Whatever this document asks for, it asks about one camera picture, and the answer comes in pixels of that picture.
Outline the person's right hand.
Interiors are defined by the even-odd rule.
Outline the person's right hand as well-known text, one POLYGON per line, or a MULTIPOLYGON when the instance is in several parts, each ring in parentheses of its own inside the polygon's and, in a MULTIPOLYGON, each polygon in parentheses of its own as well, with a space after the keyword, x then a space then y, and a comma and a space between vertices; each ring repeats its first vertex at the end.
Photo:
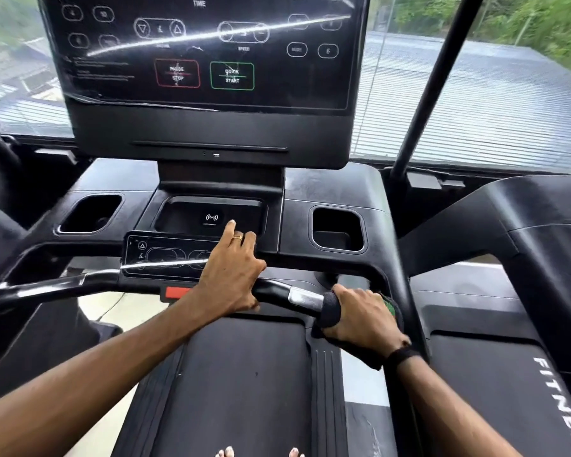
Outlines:
POLYGON ((341 320, 351 320, 358 331, 356 341, 345 342, 372 350, 384 358, 399 347, 411 344, 379 294, 349 289, 341 284, 335 284, 332 290, 341 305, 341 320))

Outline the person's left hand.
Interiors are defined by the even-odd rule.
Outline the person's left hand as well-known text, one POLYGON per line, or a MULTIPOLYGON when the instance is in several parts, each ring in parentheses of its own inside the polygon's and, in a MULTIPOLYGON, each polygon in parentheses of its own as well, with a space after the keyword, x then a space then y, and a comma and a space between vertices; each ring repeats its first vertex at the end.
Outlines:
POLYGON ((255 249, 256 233, 238 231, 235 220, 226 223, 194 288, 205 320, 244 311, 244 287, 256 283, 266 269, 266 261, 256 257, 255 249))

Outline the dark cleaning cloth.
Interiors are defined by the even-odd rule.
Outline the dark cleaning cloth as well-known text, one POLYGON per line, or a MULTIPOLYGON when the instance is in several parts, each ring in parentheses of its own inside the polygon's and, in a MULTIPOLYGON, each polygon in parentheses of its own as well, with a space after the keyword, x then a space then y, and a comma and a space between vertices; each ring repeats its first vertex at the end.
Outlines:
POLYGON ((324 334, 324 329, 331 328, 340 322, 341 315, 341 305, 335 293, 333 291, 325 293, 321 311, 313 322, 311 331, 312 337, 317 339, 326 339, 332 345, 341 348, 353 357, 362 361, 369 368, 381 370, 382 366, 385 364, 385 358, 382 355, 377 354, 372 350, 368 350, 367 348, 355 346, 346 341, 329 338, 324 334))

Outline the treadmill handlebar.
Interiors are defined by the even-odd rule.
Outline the treadmill handlebar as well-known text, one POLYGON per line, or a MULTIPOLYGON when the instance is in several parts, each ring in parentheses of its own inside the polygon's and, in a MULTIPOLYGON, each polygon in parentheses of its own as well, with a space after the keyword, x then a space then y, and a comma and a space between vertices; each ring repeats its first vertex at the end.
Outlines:
MULTIPOLYGON (((105 291, 161 294, 168 286, 192 287, 192 282, 126 277, 120 270, 106 269, 35 283, 0 283, 0 310, 43 302, 81 297, 105 291)), ((316 318, 324 294, 306 291, 271 279, 257 279, 253 295, 261 303, 296 311, 316 318)))

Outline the person's left forearm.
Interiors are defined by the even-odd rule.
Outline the person's left forearm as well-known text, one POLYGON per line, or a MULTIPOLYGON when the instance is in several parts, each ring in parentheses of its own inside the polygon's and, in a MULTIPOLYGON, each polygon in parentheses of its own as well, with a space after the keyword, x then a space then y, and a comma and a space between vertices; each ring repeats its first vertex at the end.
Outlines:
POLYGON ((227 312, 190 294, 0 398, 0 457, 64 457, 135 384, 227 312))

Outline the person's right forearm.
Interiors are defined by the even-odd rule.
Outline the person's right forearm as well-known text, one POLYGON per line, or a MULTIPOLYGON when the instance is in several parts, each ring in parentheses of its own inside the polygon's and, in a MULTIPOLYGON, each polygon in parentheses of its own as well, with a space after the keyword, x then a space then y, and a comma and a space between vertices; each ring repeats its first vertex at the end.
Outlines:
POLYGON ((522 457, 420 356, 396 372, 446 457, 522 457))

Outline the black wristband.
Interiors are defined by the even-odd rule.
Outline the black wristband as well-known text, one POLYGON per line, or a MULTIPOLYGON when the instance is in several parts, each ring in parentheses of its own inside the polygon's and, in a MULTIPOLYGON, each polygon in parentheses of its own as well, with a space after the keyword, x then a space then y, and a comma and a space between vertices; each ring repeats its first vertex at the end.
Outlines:
POLYGON ((419 351, 411 344, 403 345, 399 347, 392 353, 386 357, 384 362, 384 371, 385 373, 395 373, 398 366, 402 364, 404 361, 414 358, 414 357, 422 357, 419 351))

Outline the treadmill running belt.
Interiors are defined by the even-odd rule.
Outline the treadmill running belt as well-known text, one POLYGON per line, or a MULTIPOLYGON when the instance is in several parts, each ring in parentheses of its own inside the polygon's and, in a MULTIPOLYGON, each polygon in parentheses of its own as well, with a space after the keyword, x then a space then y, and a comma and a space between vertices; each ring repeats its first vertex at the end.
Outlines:
POLYGON ((294 318, 223 317, 184 348, 152 457, 311 456, 311 357, 294 318))

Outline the treadmill keypad panel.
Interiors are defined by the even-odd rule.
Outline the treadmill keypad panel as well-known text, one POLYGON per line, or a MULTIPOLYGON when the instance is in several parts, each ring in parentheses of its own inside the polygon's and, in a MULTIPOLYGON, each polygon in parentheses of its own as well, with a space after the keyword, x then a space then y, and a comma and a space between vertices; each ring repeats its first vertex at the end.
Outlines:
POLYGON ((123 240, 121 272, 135 278, 195 281, 219 237, 129 231, 123 240))

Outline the neighbouring black treadmill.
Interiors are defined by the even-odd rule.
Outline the neighbouring black treadmill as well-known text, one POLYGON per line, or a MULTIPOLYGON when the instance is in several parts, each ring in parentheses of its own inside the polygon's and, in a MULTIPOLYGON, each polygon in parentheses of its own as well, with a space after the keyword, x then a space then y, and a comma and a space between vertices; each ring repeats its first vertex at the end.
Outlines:
POLYGON ((431 366, 525 457, 571 457, 571 175, 494 181, 399 238, 409 276, 481 255, 496 276, 417 292, 431 366))

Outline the treadmill console screen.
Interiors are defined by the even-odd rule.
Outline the treadmill console screen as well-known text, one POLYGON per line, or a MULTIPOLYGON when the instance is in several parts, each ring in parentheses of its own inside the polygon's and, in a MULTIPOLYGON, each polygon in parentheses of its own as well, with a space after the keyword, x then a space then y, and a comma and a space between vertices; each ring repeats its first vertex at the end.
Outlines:
POLYGON ((370 0, 37 0, 88 156, 341 169, 370 0))

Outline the black exercise machine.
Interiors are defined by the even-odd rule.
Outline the black exercise machine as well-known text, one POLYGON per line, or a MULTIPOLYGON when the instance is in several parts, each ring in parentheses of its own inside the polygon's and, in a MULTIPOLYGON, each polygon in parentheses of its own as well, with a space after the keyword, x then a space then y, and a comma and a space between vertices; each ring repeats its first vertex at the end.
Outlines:
POLYGON ((0 269, 92 161, 78 154, 72 140, 0 130, 0 269))

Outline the grey corrugated roof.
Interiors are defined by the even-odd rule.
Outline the grey corrugated roof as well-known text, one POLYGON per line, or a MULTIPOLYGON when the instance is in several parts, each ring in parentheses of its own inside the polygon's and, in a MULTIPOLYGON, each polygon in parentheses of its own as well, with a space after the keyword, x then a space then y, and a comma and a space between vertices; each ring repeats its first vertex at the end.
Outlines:
MULTIPOLYGON (((396 158, 442 45, 366 34, 351 158, 396 158)), ((529 47, 465 41, 411 160, 571 174, 571 71, 529 47)))

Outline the green trees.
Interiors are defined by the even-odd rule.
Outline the green trees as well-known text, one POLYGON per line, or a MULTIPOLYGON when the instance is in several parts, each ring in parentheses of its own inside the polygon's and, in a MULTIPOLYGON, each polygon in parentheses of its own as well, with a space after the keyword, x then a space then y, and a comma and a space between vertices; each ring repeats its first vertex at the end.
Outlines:
MULTIPOLYGON (((399 33, 445 37, 463 0, 396 0, 399 33)), ((571 71, 571 0, 483 0, 468 37, 530 47, 571 71)))

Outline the black window frame post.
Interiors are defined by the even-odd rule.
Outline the black window frame post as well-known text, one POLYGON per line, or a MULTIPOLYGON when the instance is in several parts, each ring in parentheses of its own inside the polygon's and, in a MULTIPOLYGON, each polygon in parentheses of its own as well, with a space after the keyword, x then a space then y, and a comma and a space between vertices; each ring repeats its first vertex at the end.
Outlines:
POLYGON ((444 85, 458 58, 471 26, 484 0, 462 0, 427 80, 415 114, 390 170, 389 183, 404 182, 406 169, 426 129, 444 85))

